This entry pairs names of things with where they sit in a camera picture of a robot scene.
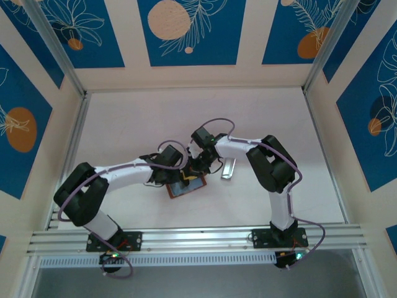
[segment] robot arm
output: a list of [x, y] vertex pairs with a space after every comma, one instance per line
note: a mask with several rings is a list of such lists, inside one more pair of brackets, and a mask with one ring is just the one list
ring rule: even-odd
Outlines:
[[288, 206], [287, 193], [288, 186], [295, 179], [295, 171], [272, 150], [259, 145], [265, 144], [296, 165], [279, 141], [271, 135], [262, 140], [228, 138], [224, 133], [214, 137], [203, 127], [192, 134], [192, 140], [202, 151], [194, 152], [190, 147], [189, 162], [182, 170], [177, 167], [161, 169], [149, 166], [175, 166], [183, 156], [171, 145], [161, 153], [141, 156], [132, 162], [117, 166], [93, 168], [88, 163], [82, 163], [56, 192], [54, 201], [59, 206], [64, 205], [81, 183], [97, 175], [85, 190], [80, 189], [71, 198], [64, 212], [75, 226], [86, 227], [111, 245], [117, 246], [123, 241], [123, 230], [99, 210], [104, 196], [109, 192], [135, 183], [188, 184], [191, 178], [209, 174], [211, 164], [218, 158], [248, 160], [258, 181], [269, 192], [272, 236], [279, 247], [288, 247], [285, 240], [291, 239], [291, 235], [297, 229], [297, 221], [292, 217]]
[[108, 167], [92, 167], [81, 163], [69, 175], [54, 196], [61, 207], [71, 193], [87, 178], [103, 173], [93, 179], [86, 189], [79, 190], [64, 209], [70, 221], [77, 227], [85, 227], [113, 246], [122, 242], [122, 229], [99, 210], [106, 194], [136, 183], [168, 184], [179, 180], [178, 169], [162, 169], [149, 164], [175, 166], [183, 155], [172, 145], [161, 153], [141, 156], [129, 163]]
[[245, 140], [228, 137], [221, 133], [214, 137], [200, 127], [192, 134], [192, 140], [202, 151], [198, 153], [190, 146], [192, 160], [191, 172], [194, 175], [207, 174], [209, 167], [218, 158], [248, 160], [263, 188], [268, 190], [272, 219], [270, 226], [274, 237], [282, 243], [297, 228], [288, 206], [288, 187], [295, 180], [295, 171], [281, 157], [260, 144], [273, 148], [296, 166], [295, 161], [272, 135], [260, 140]]

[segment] leaf illustration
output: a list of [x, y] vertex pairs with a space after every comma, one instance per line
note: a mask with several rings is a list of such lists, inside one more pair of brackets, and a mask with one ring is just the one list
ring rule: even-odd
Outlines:
[[385, 133], [386, 157], [391, 157], [397, 153], [396, 141], [397, 141], [397, 127], [392, 126], [391, 129], [387, 130]]
[[0, 86], [4, 84], [7, 79], [8, 69], [1, 67], [0, 68]]
[[165, 48], [161, 56], [167, 55], [173, 50], [183, 51], [187, 47], [194, 48], [205, 38], [206, 31], [211, 32], [210, 16], [213, 16], [224, 8], [228, 0], [215, 9], [214, 3], [219, 0], [182, 0], [181, 5], [187, 11], [190, 18], [190, 28], [185, 35], [175, 40], [165, 40], [160, 48]]
[[369, 14], [373, 11], [373, 8], [375, 7], [375, 4], [378, 0], [366, 0], [363, 1], [361, 0], [355, 11], [352, 14], [352, 17], [350, 18], [350, 21], [356, 25], [357, 24], [357, 19], [359, 17], [359, 14]]
[[37, 32], [36, 27], [33, 25], [30, 17], [27, 15], [25, 9], [22, 6], [13, 3], [11, 0], [2, 0], [2, 2], [8, 8], [8, 10], [12, 12], [18, 22], [24, 26], [27, 26], [31, 31]]
[[306, 31], [315, 32], [318, 28], [316, 23], [321, 19], [317, 1], [294, 0], [291, 6], [295, 8], [298, 21], [306, 27]]

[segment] white enclosure wall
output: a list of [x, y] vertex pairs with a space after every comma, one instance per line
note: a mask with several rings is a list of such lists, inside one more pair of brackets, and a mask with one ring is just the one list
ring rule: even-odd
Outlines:
[[[41, 230], [45, 226], [81, 99], [67, 79], [63, 81], [60, 90], [55, 86], [2, 10], [0, 27], [1, 46], [52, 107], [22, 197], [18, 199], [0, 191], [0, 235], [7, 237], [0, 256], [0, 296], [9, 297], [18, 286], [19, 274], [25, 269], [24, 256], [32, 231]], [[12, 104], [15, 98], [11, 93], [10, 98], [2, 97], [1, 100], [0, 103], [6, 105]], [[2, 160], [8, 158], [4, 149], [1, 150]], [[18, 173], [19, 169], [11, 166], [1, 170], [3, 173]]]
[[[364, 228], [390, 297], [397, 293], [397, 257], [385, 229], [397, 224], [397, 181], [370, 192], [336, 101], [396, 19], [397, 2], [382, 0], [331, 82], [328, 84], [321, 74], [308, 93], [319, 134], [350, 221], [358, 222]], [[367, 84], [362, 82], [361, 88], [365, 88]], [[355, 112], [352, 111], [351, 117], [355, 117], [354, 115]]]

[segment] aluminum rail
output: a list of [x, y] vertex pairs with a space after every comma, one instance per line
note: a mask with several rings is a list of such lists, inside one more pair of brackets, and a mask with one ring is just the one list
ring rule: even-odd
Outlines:
[[[321, 238], [322, 231], [315, 225], [301, 225], [306, 229], [309, 248]], [[322, 250], [366, 248], [360, 225], [344, 223], [325, 223], [326, 238], [318, 248]], [[139, 229], [143, 232], [141, 252], [138, 253], [213, 253], [254, 251], [249, 236], [258, 227], [224, 228], [169, 228]], [[85, 230], [48, 230], [34, 232], [27, 254], [32, 256], [98, 254], [87, 253], [88, 232]], [[281, 251], [288, 248], [265, 249]]]

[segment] metal frame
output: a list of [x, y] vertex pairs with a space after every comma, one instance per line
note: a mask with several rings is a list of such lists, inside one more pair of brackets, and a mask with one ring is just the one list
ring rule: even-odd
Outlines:
[[350, 18], [353, 12], [356, 10], [359, 5], [360, 0], [348, 0], [344, 1], [342, 4], [341, 10], [335, 17], [334, 22], [329, 29], [327, 37], [325, 38], [324, 43], [318, 51], [316, 58], [313, 61], [312, 67], [309, 71], [309, 75], [306, 78], [305, 83], [303, 84], [303, 93], [306, 94], [311, 85], [317, 79], [320, 72], [322, 72], [325, 63], [327, 62], [329, 56], [334, 50], [336, 43], [341, 37], [347, 23], [349, 23]]
[[[249, 251], [244, 253], [147, 253], [130, 254], [127, 259], [133, 267], [208, 266], [275, 264], [277, 257], [271, 251]], [[109, 264], [109, 267], [127, 267], [124, 262]], [[100, 268], [98, 256], [44, 256], [40, 267], [47, 268]]]
[[13, 295], [13, 298], [31, 298], [41, 260], [42, 259], [39, 256], [30, 256], [24, 258], [25, 272], [21, 278], [19, 287], [16, 289]]
[[[309, 248], [312, 248], [321, 238], [322, 231], [315, 225], [302, 225], [301, 227], [306, 229]], [[339, 250], [367, 247], [360, 225], [325, 223], [324, 227], [327, 230], [326, 238], [318, 249]], [[253, 243], [249, 239], [249, 234], [254, 228], [269, 228], [269, 226], [139, 229], [143, 232], [141, 252], [134, 252], [134, 254], [254, 251]], [[27, 255], [98, 255], [98, 253], [85, 251], [87, 240], [88, 232], [85, 229], [37, 231], [32, 235]], [[263, 251], [283, 250], [288, 250], [288, 248], [265, 249]]]
[[70, 79], [76, 92], [83, 98], [86, 94], [85, 88], [74, 71], [73, 64], [67, 56], [58, 37], [56, 37], [54, 30], [52, 30], [40, 5], [35, 0], [21, 0], [21, 4], [55, 61], [60, 66], [63, 73]]
[[[86, 102], [81, 105], [81, 111], [76, 119], [73, 136], [68, 148], [68, 157], [65, 161], [60, 182], [73, 167], [90, 100], [91, 94], [88, 95], [88, 98], [85, 100]], [[316, 128], [316, 121], [311, 113], [310, 102], [307, 99], [306, 103], [346, 221], [346, 223], [325, 223], [324, 226], [327, 235], [323, 244], [318, 249], [353, 250], [353, 252], [355, 252], [354, 257], [357, 268], [359, 269], [362, 282], [365, 285], [367, 295], [369, 297], [386, 297], [383, 294], [377, 294], [382, 293], [383, 289], [381, 282], [376, 278], [376, 270], [374, 269], [373, 261], [368, 257], [367, 243], [360, 225], [348, 223], [349, 218], [347, 211], [339, 195], [339, 188], [334, 180], [334, 175], [328, 165], [321, 138]], [[48, 262], [50, 262], [52, 268], [70, 268], [71, 266], [75, 266], [73, 264], [78, 264], [79, 262], [80, 264], [85, 263], [85, 266], [97, 266], [92, 262], [99, 254], [87, 253], [85, 251], [88, 236], [88, 232], [85, 229], [57, 230], [58, 210], [59, 208], [56, 206], [50, 211], [47, 231], [37, 231], [33, 233], [27, 255], [31, 257], [39, 256], [41, 260], [40, 265], [48, 266]], [[306, 228], [310, 247], [313, 247], [313, 244], [317, 243], [320, 239], [321, 230], [317, 226], [302, 225], [302, 227]], [[142, 250], [139, 253], [134, 252], [131, 261], [134, 266], [160, 266], [155, 260], [161, 260], [164, 256], [177, 255], [182, 257], [191, 255], [192, 253], [194, 253], [195, 256], [208, 256], [208, 254], [223, 256], [227, 253], [237, 257], [246, 253], [258, 254], [279, 251], [255, 250], [252, 242], [248, 240], [249, 234], [253, 228], [267, 227], [139, 229], [139, 231], [143, 232]], [[137, 259], [147, 260], [148, 264], [143, 264], [144, 262], [139, 263], [140, 261], [137, 261]], [[179, 266], [176, 262], [169, 261], [169, 264]]]

